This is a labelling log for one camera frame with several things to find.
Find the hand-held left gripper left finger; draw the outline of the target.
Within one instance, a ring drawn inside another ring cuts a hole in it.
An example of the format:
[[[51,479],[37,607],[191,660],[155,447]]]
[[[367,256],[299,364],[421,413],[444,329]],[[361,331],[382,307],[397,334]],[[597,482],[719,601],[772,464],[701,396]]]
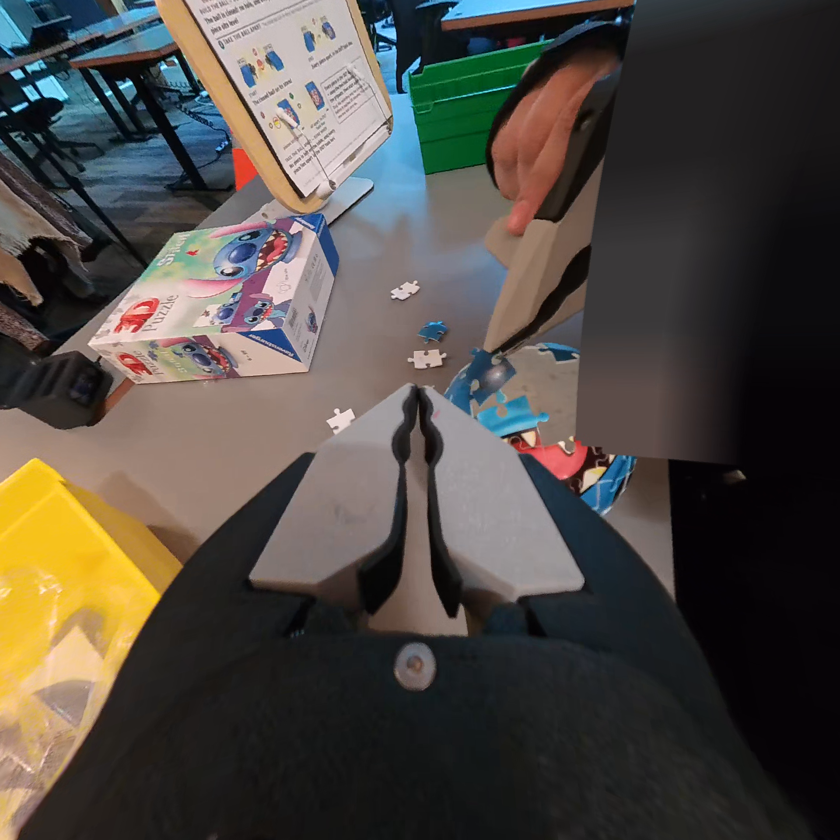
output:
[[[406,384],[321,445],[250,572],[256,589],[375,614],[406,540],[406,463],[418,388]]]

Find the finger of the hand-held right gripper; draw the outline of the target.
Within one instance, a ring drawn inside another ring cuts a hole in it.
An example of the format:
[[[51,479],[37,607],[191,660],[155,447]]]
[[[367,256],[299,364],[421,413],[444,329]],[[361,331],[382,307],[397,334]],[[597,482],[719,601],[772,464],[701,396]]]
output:
[[[533,338],[570,320],[585,306],[587,276],[563,276],[559,285],[542,302],[534,320]]]
[[[589,275],[592,223],[566,217],[536,219],[524,235],[499,218],[485,239],[487,250],[507,269],[484,340],[489,353],[506,353],[533,339],[534,320],[545,298],[564,276]]]

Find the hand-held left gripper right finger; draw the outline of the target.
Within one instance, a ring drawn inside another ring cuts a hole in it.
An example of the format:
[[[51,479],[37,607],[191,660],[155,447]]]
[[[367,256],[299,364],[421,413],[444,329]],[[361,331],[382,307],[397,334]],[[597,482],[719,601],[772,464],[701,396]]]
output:
[[[417,390],[433,581],[450,617],[523,597],[580,592],[585,578],[515,448],[433,388]]]

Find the blue puzzle ball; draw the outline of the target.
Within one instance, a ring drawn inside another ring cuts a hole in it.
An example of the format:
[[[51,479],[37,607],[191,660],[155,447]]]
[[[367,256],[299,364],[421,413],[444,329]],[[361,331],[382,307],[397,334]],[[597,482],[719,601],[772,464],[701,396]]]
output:
[[[612,455],[576,433],[580,351],[567,344],[536,342],[502,353],[516,373],[507,381],[470,382],[465,365],[445,397],[480,426],[535,458],[601,515],[623,494],[636,458]]]

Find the puzzle box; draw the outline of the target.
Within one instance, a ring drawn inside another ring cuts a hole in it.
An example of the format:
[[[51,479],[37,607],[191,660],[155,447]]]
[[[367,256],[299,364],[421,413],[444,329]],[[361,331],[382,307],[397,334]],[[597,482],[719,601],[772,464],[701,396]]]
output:
[[[339,265],[320,213],[177,233],[88,346],[136,384],[307,373]]]

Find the person's right hand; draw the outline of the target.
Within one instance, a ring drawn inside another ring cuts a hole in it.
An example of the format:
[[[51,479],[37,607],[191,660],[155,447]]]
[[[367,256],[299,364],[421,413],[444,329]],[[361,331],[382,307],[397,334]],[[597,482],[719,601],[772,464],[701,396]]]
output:
[[[512,202],[507,231],[522,236],[564,167],[578,112],[620,64],[612,49],[580,49],[528,92],[490,145],[497,189]]]

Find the green plastic bin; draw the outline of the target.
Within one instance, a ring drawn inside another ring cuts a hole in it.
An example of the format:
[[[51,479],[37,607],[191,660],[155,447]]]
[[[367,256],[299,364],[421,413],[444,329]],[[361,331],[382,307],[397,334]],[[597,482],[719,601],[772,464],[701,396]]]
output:
[[[439,62],[409,75],[407,89],[427,175],[485,163],[499,109],[548,44]]]

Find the wooden office table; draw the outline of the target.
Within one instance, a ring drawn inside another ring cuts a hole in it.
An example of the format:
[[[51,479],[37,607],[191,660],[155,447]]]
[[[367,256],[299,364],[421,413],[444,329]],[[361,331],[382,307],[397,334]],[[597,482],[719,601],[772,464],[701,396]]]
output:
[[[635,1],[461,1],[441,19],[444,32],[548,22],[632,8]]]
[[[231,185],[211,186],[205,182],[202,172],[170,121],[165,107],[153,91],[150,71],[167,60],[174,60],[180,68],[190,93],[198,96],[203,92],[193,69],[163,24],[156,24],[137,35],[121,38],[71,58],[70,66],[81,74],[104,109],[110,108],[110,102],[96,77],[107,83],[114,100],[132,123],[132,128],[128,128],[116,112],[111,115],[112,121],[127,142],[144,142],[153,133],[162,137],[182,168],[180,177],[169,187],[171,192],[211,193],[229,190]],[[133,86],[136,96],[149,115],[151,125],[144,123],[123,97],[119,88],[121,80],[126,80]]]

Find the yellow plastic bin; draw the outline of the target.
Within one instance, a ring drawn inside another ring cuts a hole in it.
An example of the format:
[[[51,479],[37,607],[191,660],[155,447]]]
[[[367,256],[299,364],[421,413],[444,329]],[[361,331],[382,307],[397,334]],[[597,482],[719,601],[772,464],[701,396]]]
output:
[[[141,521],[34,458],[1,485],[1,578],[17,568],[73,581],[142,575],[162,596],[182,563]]]

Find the black case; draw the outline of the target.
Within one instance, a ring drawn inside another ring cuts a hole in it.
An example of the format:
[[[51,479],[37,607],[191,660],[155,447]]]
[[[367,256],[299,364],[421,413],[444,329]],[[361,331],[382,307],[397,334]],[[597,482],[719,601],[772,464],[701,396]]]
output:
[[[94,425],[113,376],[79,351],[40,358],[15,343],[2,344],[1,407],[17,409],[59,430]]]

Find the clear plastic bag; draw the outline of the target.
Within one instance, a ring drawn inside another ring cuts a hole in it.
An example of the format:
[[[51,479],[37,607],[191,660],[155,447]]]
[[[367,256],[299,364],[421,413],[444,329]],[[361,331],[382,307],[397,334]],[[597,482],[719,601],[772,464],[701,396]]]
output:
[[[17,838],[89,734],[160,593],[127,581],[1,578],[1,838]]]

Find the tan cloth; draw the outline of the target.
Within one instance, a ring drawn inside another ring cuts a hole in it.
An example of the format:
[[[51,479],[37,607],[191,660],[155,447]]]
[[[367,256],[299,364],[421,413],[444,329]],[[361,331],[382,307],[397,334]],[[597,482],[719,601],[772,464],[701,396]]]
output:
[[[67,208],[31,175],[1,156],[1,282],[37,307],[44,298],[23,265],[33,245],[47,243],[83,270],[82,252],[92,245]]]

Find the black office chair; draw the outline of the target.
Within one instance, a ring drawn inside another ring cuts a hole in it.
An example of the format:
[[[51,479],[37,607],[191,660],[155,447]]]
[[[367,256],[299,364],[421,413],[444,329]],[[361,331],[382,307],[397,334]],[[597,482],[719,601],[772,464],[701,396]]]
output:
[[[96,148],[94,143],[62,141],[53,128],[64,104],[56,98],[39,98],[19,104],[17,109],[1,99],[2,144],[37,180],[48,183],[41,164],[52,160],[72,163],[78,172],[86,167],[79,161],[79,149]]]

